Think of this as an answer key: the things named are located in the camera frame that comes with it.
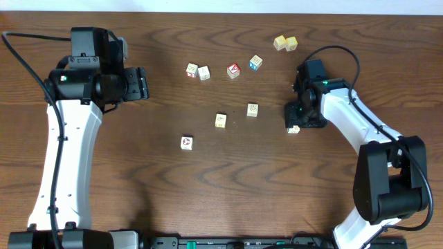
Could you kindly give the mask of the wooden 8 block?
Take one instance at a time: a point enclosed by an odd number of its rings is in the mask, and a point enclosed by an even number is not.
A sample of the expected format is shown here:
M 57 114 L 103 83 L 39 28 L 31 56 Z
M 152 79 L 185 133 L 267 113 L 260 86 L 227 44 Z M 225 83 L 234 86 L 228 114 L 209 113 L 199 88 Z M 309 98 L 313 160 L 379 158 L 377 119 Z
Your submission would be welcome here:
M 287 133 L 299 133 L 300 127 L 298 125 L 294 125 L 293 127 L 290 127 L 287 129 Z

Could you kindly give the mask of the soccer ball block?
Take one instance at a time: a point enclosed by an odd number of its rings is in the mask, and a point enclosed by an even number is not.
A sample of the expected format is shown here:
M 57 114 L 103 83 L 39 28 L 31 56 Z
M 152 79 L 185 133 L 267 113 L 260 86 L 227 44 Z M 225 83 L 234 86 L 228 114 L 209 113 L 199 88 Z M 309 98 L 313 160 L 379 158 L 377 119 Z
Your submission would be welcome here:
M 192 150 L 193 147 L 193 137 L 182 136 L 181 137 L 181 148 L 183 150 Z

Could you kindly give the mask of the yellow-edged wooden block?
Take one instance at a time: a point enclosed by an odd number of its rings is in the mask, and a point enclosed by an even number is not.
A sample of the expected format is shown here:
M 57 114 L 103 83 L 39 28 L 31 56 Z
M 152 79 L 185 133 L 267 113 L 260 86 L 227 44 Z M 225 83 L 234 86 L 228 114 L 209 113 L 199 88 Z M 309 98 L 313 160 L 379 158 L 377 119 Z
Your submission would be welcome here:
M 226 114 L 217 113 L 215 118 L 215 126 L 224 129 L 226 127 L 226 119 L 227 119 Z

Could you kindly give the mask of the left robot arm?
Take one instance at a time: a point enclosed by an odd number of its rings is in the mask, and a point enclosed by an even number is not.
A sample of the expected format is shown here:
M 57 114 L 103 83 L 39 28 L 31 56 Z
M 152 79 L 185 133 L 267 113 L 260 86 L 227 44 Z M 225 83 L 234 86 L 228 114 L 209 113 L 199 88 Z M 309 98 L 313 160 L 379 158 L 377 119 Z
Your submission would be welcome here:
M 9 248 L 147 248 L 137 230 L 93 230 L 89 187 L 102 118 L 123 102 L 148 99 L 144 68 L 127 68 L 127 43 L 110 30 L 74 27 L 71 54 L 46 79 L 48 144 L 39 194 L 24 232 Z

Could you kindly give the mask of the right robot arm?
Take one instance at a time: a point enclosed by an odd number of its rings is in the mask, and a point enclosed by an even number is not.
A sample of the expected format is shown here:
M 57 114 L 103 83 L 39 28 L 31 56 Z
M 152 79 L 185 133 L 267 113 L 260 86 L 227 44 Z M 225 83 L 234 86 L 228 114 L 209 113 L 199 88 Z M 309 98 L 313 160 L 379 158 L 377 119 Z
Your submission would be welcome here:
M 355 207 L 334 228 L 338 248 L 368 248 L 384 230 L 431 204 L 426 147 L 385 125 L 343 78 L 330 79 L 319 59 L 297 68 L 297 100 L 284 107 L 285 127 L 323 128 L 332 123 L 358 155 Z

